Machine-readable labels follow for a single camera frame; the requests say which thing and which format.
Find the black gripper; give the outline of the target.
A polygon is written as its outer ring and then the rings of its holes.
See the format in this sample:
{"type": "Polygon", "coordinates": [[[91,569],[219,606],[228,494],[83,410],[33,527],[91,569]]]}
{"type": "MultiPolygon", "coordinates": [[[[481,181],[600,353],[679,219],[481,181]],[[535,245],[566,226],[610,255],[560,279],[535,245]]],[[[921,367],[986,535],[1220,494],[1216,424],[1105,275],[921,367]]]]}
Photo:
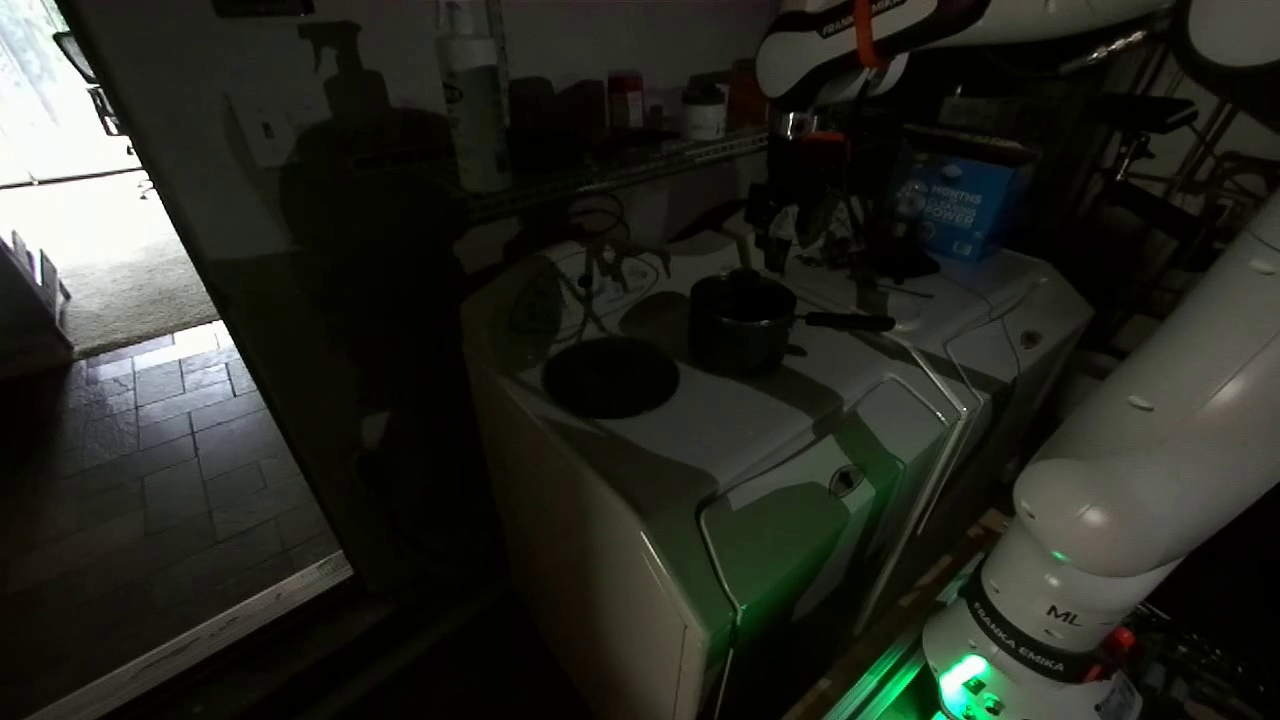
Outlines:
{"type": "Polygon", "coordinates": [[[847,137],[814,112],[789,112],[768,137],[768,205],[791,210],[791,232],[814,247],[847,202],[847,137]]]}

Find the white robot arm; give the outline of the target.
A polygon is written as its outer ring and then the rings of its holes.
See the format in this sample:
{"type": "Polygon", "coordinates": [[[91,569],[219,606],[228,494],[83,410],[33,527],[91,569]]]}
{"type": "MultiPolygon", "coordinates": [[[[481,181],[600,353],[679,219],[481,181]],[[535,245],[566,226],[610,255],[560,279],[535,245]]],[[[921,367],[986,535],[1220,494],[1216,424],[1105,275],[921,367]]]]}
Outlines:
{"type": "MultiPolygon", "coordinates": [[[[1280,0],[781,0],[755,82],[783,112],[898,58],[1037,46],[1163,13],[1182,66],[1276,112],[1280,0]]],[[[921,633],[931,720],[1137,720],[1105,646],[1280,485],[1280,202],[1026,465],[1017,521],[921,633]]]]}

